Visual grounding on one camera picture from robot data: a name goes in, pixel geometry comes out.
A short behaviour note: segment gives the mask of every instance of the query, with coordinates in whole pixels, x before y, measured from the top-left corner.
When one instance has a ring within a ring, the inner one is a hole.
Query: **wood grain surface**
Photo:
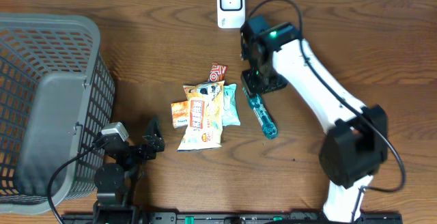
[[[263,0],[247,0],[248,9]],[[389,117],[389,138],[403,158],[406,188],[368,192],[363,209],[400,212],[404,223],[437,222],[437,0],[295,0],[305,36],[335,78]],[[279,137],[267,141],[241,90],[239,32],[219,29],[216,0],[0,0],[2,12],[78,14],[99,26],[101,53],[117,82],[114,121],[126,121],[141,142],[147,121],[159,116],[165,152],[147,164],[135,202],[180,212],[280,212],[320,209],[328,178],[318,152],[324,134],[292,87],[266,94]],[[260,10],[272,24],[296,22],[287,5]],[[229,66],[237,83],[241,126],[225,127],[218,150],[177,153],[184,128],[171,125],[182,85],[206,81],[211,64]],[[372,185],[399,182],[394,158]],[[62,213],[91,212],[96,196],[65,201]],[[51,213],[4,214],[0,223],[55,223]]]

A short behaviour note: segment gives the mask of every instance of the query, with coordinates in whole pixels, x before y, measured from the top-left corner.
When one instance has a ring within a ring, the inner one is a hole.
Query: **snack bag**
[[[212,63],[209,82],[223,81],[225,79],[225,73],[227,66],[218,63]]]
[[[235,101],[235,90],[237,84],[225,86],[224,105],[223,105],[223,125],[241,125],[240,118],[238,118],[237,105]]]
[[[188,127],[178,151],[221,147],[223,83],[184,86],[189,107]]]
[[[171,104],[171,116],[174,128],[188,125],[188,101]]]

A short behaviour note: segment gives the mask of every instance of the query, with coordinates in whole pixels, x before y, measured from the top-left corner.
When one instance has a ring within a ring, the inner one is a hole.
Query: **wire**
[[[399,165],[399,170],[401,171],[401,182],[399,184],[399,186],[395,187],[395,188],[379,188],[379,187],[373,187],[373,186],[361,186],[359,188],[358,191],[358,197],[356,199],[356,203],[354,206],[354,209],[352,211],[352,221],[354,222],[354,217],[355,217],[355,213],[358,210],[358,204],[360,202],[360,198],[361,195],[365,192],[365,190],[373,190],[373,191],[379,191],[382,193],[395,193],[397,191],[400,191],[403,189],[403,187],[405,186],[406,183],[406,171],[405,171],[405,167],[404,167],[404,163],[402,162],[401,157],[399,156],[399,154],[397,153],[395,147],[391,144],[391,142],[360,112],[358,112],[356,109],[354,109],[354,107],[352,107],[350,104],[348,104],[344,98],[342,98],[339,94],[337,94],[329,85],[328,83],[326,83],[326,81],[317,73],[317,71],[314,69],[313,65],[310,62],[310,59],[307,57],[307,55],[305,54],[304,50],[303,50],[303,45],[302,45],[302,41],[303,41],[303,30],[302,30],[302,12],[300,11],[300,8],[297,6],[297,4],[292,1],[292,0],[265,0],[263,2],[261,2],[259,5],[257,5],[252,12],[249,14],[249,18],[252,17],[252,15],[264,4],[271,2],[271,1],[284,1],[287,2],[289,4],[291,4],[295,9],[296,12],[298,14],[298,21],[299,21],[299,34],[300,34],[300,38],[299,38],[299,48],[300,48],[300,52],[302,53],[302,57],[305,61],[305,63],[308,65],[309,69],[312,71],[312,73],[315,75],[315,77],[320,81],[321,84],[323,84],[323,86],[347,109],[349,109],[355,116],[357,116],[357,118],[362,121],[366,126],[368,126],[375,134],[377,134],[379,136],[379,138],[381,138],[386,144],[387,146],[390,148],[390,151],[392,152],[393,156],[395,157],[397,164]]]
[[[58,169],[56,169],[56,171],[53,173],[52,177],[50,178],[50,181],[48,182],[48,186],[47,186],[47,201],[48,201],[48,204],[50,206],[50,209],[52,210],[53,214],[56,216],[56,219],[61,224],[64,224],[64,221],[62,220],[62,218],[59,215],[59,213],[56,211],[56,207],[55,207],[55,204],[53,204],[53,199],[52,199],[52,185],[53,185],[53,182],[55,181],[56,176],[58,175],[58,173],[62,169],[67,167],[70,163],[73,163],[74,161],[84,157],[84,155],[90,153],[93,149],[94,149],[94,145],[92,145],[90,148],[85,150],[83,153],[75,156],[74,158],[71,158],[69,161],[67,161],[66,163],[61,165]]]

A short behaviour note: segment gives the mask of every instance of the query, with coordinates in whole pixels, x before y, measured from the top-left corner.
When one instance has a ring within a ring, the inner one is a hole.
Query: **green connector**
[[[194,217],[185,217],[185,224],[194,224]]]

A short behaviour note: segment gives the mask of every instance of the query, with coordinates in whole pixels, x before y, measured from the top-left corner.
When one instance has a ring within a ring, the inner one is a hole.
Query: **red snack package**
[[[225,79],[226,70],[227,70],[227,66],[218,63],[212,63],[211,74],[208,81],[209,82],[223,81]]]

